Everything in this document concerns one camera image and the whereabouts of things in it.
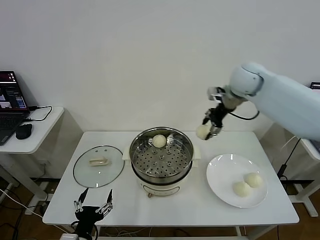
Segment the laptop screen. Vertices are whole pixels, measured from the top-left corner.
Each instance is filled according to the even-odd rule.
[[[29,111],[13,71],[0,71],[0,112]]]

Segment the white table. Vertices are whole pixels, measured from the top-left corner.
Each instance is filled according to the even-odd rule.
[[[320,162],[320,153],[315,148],[315,146],[310,142],[308,139],[301,139],[301,144],[304,149],[307,151],[309,156],[317,161]],[[305,172],[314,168],[314,165],[310,165]],[[308,211],[311,217],[318,217],[318,212],[315,209],[314,205],[312,204],[309,196],[315,193],[318,189],[320,189],[320,176],[318,176],[312,183],[310,183],[306,188],[303,188],[301,184],[294,184],[296,191],[298,192],[297,195],[289,195],[289,198],[292,203],[302,203],[304,207]]]
[[[43,222],[49,225],[70,225],[76,221],[74,200],[85,187],[73,177],[75,162],[85,151],[101,145],[111,145],[124,150],[139,132],[85,132],[62,176],[62,179],[45,212]],[[198,167],[191,169],[186,183],[176,194],[148,198],[138,185],[137,178],[126,164],[122,173],[112,183],[88,191],[84,205],[101,206],[110,189],[113,192],[113,210],[97,226],[180,226],[226,227],[261,226],[252,231],[254,240],[275,225],[293,224],[299,217],[290,202],[277,174],[253,132],[223,131],[209,141],[202,141],[194,132],[185,132],[201,152]],[[220,200],[210,189],[206,168],[210,160],[220,154],[234,153],[255,162],[265,173],[268,194],[259,206],[237,208]]]
[[[48,113],[49,108],[37,109],[29,115],[32,119],[43,119]],[[47,194],[44,189],[47,186],[47,182],[42,182],[40,186],[35,184],[25,173],[23,168],[15,162],[15,160],[10,156],[10,154],[26,154],[30,155],[38,150],[41,143],[47,137],[51,129],[54,127],[58,119],[64,112],[64,108],[61,106],[53,106],[51,113],[43,121],[31,121],[24,122],[23,124],[32,124],[31,136],[19,140],[16,138],[16,134],[13,134],[10,139],[3,145],[0,146],[0,165],[14,178],[16,178],[21,184],[23,184],[28,190],[34,194],[34,198],[29,203],[29,206],[37,205],[38,201],[45,200]],[[34,161],[30,161],[31,168],[39,168]]]

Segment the laptop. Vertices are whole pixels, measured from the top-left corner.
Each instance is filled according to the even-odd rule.
[[[14,134],[30,111],[13,71],[0,71],[0,146]]]

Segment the pot handle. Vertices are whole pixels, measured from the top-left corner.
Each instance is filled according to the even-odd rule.
[[[201,152],[198,146],[193,146],[192,167],[198,167],[198,160],[201,160]]]
[[[123,151],[122,160],[126,166],[130,165],[129,146],[126,146]]]

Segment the white plate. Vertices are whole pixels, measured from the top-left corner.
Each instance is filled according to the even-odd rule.
[[[233,184],[244,181],[249,173],[258,173],[263,179],[260,187],[251,187],[251,194],[240,197],[233,191]],[[212,191],[227,204],[238,208],[252,208],[259,205],[267,196],[268,183],[259,167],[252,161],[236,154],[216,156],[206,168],[206,178]]]

